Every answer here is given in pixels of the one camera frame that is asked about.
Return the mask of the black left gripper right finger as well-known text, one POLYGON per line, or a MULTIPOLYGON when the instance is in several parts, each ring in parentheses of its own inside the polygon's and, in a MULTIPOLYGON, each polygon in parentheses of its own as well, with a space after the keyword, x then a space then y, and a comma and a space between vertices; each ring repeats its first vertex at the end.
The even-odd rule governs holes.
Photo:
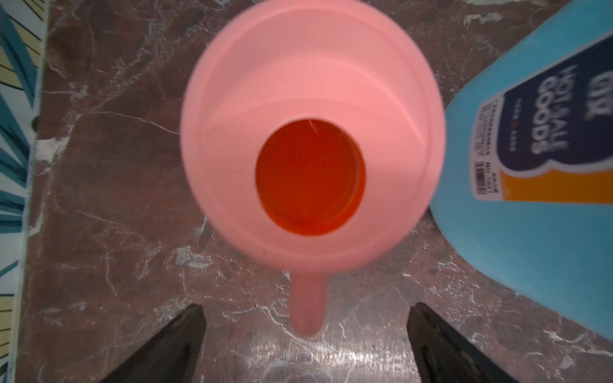
POLYGON ((516 380, 425 303, 416 303, 410 308, 406 328, 423 382, 516 380))

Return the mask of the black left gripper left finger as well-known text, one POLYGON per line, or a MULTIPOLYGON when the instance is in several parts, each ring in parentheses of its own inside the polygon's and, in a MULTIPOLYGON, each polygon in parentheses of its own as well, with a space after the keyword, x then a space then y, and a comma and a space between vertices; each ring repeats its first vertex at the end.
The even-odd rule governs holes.
POLYGON ((205 331, 202 306, 191 304, 102 381, 190 382, 205 331))

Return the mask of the pink plastic watering can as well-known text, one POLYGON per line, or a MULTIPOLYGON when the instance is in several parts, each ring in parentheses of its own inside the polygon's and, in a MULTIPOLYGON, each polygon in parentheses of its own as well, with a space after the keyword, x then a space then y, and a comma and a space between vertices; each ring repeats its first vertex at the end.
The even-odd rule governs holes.
POLYGON ((380 257, 426 212, 445 156, 425 56, 360 1, 266 1, 196 63, 180 119, 193 196, 245 255, 291 275, 290 319, 323 325, 327 278, 380 257))

